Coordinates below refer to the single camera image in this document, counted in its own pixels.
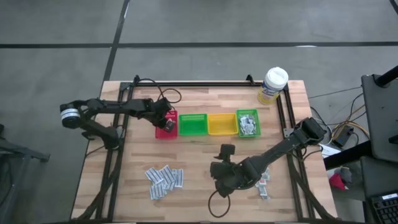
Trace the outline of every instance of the wooden tabletop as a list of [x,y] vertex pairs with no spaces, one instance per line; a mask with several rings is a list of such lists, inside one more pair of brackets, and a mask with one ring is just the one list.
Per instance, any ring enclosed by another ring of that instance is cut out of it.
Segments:
[[[101,99],[117,100],[120,82],[104,82]],[[296,121],[312,116],[303,81],[289,81],[290,96]],[[272,163],[271,180],[267,183],[270,200],[263,200],[258,189],[239,190],[231,194],[231,209],[223,218],[214,218],[207,207],[208,198],[215,191],[210,177],[210,162],[223,143],[236,146],[234,162],[247,156],[261,154],[282,140],[276,103],[262,105],[256,98],[259,87],[178,87],[182,101],[174,104],[179,114],[185,113],[235,113],[238,109],[255,108],[261,123],[261,137],[239,138],[234,136],[179,136],[173,140],[155,138],[155,127],[148,121],[129,119],[124,147],[123,164],[119,181],[114,221],[121,222],[274,222],[296,221],[292,187],[287,159],[282,157]],[[152,87],[135,88],[133,98],[157,99],[159,90]],[[168,91],[165,96],[174,101],[178,95]],[[283,101],[289,126],[287,108]],[[109,126],[111,114],[99,114],[96,121]],[[102,146],[99,140],[90,142],[88,152]],[[98,193],[103,175],[106,150],[89,155],[84,163],[76,195],[72,217],[79,216]],[[151,200],[151,182],[144,172],[165,165],[183,169],[183,188],[175,189],[161,200]],[[310,188],[330,214],[336,216],[335,204],[320,153],[312,154],[305,161]],[[104,214],[108,211],[106,199]],[[212,211],[222,214],[228,201],[215,195]]]

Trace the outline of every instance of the white lid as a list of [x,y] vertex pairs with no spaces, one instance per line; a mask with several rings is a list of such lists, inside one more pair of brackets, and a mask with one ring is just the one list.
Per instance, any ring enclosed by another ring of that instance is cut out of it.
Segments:
[[289,75],[285,70],[279,67],[270,69],[266,75],[266,83],[269,87],[275,89],[283,89],[285,87],[287,80],[289,80]]

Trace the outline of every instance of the red bin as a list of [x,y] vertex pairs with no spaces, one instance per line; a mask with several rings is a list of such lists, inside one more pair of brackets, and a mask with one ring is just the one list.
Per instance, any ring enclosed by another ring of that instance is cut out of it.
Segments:
[[174,128],[173,130],[168,133],[166,131],[164,131],[163,129],[160,129],[158,127],[156,127],[155,129],[155,138],[157,139],[175,139],[177,137],[177,133],[178,133],[178,124],[177,124],[177,111],[169,111],[166,114],[166,118],[167,119],[171,119],[172,121],[175,122],[174,124]]

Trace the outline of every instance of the red object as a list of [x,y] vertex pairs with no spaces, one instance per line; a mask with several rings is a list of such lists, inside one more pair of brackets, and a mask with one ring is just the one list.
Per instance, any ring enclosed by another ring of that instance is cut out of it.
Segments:
[[166,116],[167,119],[171,119],[172,121],[175,122],[173,130],[168,133],[164,131],[163,129],[160,129],[156,127],[155,129],[155,138],[157,139],[175,139],[177,137],[177,129],[178,129],[178,124],[177,124],[177,111],[169,111],[167,112]]
[[329,179],[329,183],[331,186],[337,187],[340,190],[346,190],[339,174],[333,174]]

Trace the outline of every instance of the gray floor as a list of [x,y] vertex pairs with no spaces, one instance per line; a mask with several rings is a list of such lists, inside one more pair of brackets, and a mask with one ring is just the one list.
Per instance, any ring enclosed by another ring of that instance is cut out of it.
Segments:
[[[0,44],[112,42],[122,0],[0,0]],[[389,1],[137,0],[121,42],[398,41]],[[59,104],[97,97],[110,49],[0,49],[0,123],[12,142],[51,153],[32,161],[16,223],[67,220],[87,141],[62,128]],[[360,86],[360,76],[397,64],[398,47],[248,49],[119,49],[111,80],[135,74],[156,80],[261,79],[271,67],[305,80],[309,96]],[[339,122],[361,90],[310,100],[326,121]],[[360,99],[356,107],[361,106]],[[366,118],[358,121],[367,127]],[[356,200],[335,194],[339,216],[361,221]]]

